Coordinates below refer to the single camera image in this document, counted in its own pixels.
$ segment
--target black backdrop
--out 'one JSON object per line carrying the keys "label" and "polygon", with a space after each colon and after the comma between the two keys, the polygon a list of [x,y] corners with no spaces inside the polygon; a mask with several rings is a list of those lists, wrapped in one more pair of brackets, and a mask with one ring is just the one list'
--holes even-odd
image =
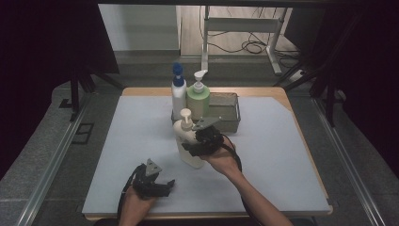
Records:
{"label": "black backdrop", "polygon": [[95,1],[0,1],[0,178],[40,123],[53,89],[86,65],[119,72]]}
{"label": "black backdrop", "polygon": [[340,56],[345,112],[399,177],[399,7],[375,1]]}

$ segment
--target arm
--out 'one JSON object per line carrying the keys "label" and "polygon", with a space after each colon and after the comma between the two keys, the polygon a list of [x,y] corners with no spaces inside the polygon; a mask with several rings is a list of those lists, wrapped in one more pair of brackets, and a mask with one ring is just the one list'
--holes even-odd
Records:
{"label": "arm", "polygon": [[156,198],[141,200],[135,190],[129,186],[125,194],[119,226],[136,226],[155,204]]}
{"label": "arm", "polygon": [[[227,139],[224,139],[224,143],[232,148]],[[263,225],[292,225],[287,217],[250,184],[227,150],[221,148],[211,155],[203,155],[200,158],[209,162],[216,171],[225,175],[232,182],[254,216]]]}

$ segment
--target blue bottle cap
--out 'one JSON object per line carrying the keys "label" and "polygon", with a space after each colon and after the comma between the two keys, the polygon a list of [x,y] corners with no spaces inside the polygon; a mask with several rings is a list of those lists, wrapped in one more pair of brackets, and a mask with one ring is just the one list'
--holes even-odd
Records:
{"label": "blue bottle cap", "polygon": [[181,75],[183,73],[183,67],[180,63],[174,62],[173,63],[173,74]]}
{"label": "blue bottle cap", "polygon": [[183,67],[180,63],[173,63],[173,85],[175,87],[182,87],[184,85]]}

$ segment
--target human hand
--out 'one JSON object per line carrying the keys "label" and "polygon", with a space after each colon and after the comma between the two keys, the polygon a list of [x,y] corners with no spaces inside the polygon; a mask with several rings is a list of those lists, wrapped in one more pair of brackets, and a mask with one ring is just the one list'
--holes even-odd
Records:
{"label": "human hand", "polygon": [[[223,143],[225,145],[234,149],[234,145],[229,141],[228,138],[223,137],[223,139]],[[233,174],[240,172],[237,162],[232,157],[232,154],[222,147],[212,154],[201,155],[199,158],[210,163],[216,171],[227,177],[230,177]]]}
{"label": "human hand", "polygon": [[129,186],[124,197],[119,226],[137,225],[144,217],[147,216],[147,213],[155,204],[156,200],[157,198],[155,197],[142,200],[138,196],[137,192],[131,186]]}

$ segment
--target pump dispenser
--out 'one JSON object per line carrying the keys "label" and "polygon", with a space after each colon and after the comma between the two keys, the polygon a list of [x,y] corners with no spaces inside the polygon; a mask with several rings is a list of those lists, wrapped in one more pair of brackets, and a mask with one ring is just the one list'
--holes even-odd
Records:
{"label": "pump dispenser", "polygon": [[193,168],[199,169],[205,164],[198,156],[191,156],[189,151],[186,151],[182,143],[196,144],[196,133],[192,130],[195,125],[191,120],[190,109],[183,109],[181,112],[182,120],[176,121],[173,124],[173,130],[176,134],[177,147],[181,159]]}
{"label": "pump dispenser", "polygon": [[186,108],[185,95],[187,85],[183,78],[183,67],[180,63],[173,63],[172,103],[173,120],[180,120],[180,111]]}
{"label": "pump dispenser", "polygon": [[194,73],[197,82],[187,90],[187,108],[192,111],[193,120],[199,120],[209,111],[211,91],[201,82],[207,72],[208,70],[202,70]]}

